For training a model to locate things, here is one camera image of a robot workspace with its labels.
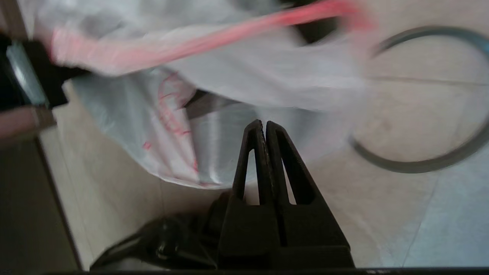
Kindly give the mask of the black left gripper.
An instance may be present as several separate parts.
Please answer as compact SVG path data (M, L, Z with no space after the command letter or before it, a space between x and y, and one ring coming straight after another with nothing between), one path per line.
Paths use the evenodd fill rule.
M0 109L64 105L65 81L89 71L55 65L41 42L0 36Z

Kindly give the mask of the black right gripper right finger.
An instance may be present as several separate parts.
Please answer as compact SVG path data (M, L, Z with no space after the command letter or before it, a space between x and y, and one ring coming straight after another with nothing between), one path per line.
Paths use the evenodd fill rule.
M269 121L266 140L279 229L285 245L348 248L344 233L287 131Z

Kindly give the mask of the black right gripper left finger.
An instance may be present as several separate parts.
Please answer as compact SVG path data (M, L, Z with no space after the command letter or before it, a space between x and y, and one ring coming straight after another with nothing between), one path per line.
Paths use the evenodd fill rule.
M250 151L254 151L259 205L245 200ZM260 120L243 132L232 192L218 245L218 268L270 269L280 245L269 156Z

